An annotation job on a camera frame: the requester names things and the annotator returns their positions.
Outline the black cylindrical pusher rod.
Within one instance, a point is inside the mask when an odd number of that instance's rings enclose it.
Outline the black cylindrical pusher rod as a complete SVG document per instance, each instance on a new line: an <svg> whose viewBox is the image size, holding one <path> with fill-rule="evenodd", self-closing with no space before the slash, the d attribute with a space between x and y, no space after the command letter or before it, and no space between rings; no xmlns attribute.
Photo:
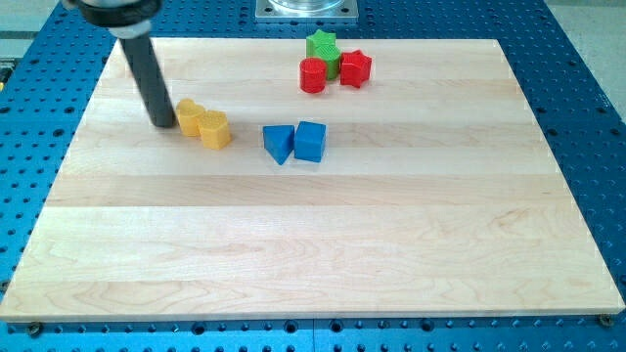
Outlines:
<svg viewBox="0 0 626 352"><path fill-rule="evenodd" d="M173 127L174 108L150 35L120 39L120 45L152 125Z"/></svg>

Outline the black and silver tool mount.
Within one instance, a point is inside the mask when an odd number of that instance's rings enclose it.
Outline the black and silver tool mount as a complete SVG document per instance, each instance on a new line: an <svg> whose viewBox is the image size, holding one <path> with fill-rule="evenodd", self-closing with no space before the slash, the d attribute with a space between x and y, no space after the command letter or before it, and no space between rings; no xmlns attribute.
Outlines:
<svg viewBox="0 0 626 352"><path fill-rule="evenodd" d="M62 0L66 10L76 9L87 22L106 28L118 39L148 34L151 20L162 3L162 0Z"/></svg>

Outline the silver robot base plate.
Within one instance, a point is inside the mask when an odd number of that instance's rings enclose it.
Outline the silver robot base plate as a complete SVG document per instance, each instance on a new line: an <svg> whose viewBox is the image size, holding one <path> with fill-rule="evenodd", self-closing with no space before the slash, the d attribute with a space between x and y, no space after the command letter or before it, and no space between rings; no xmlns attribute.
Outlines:
<svg viewBox="0 0 626 352"><path fill-rule="evenodd" d="M259 22L346 21L359 17L357 0L256 0Z"/></svg>

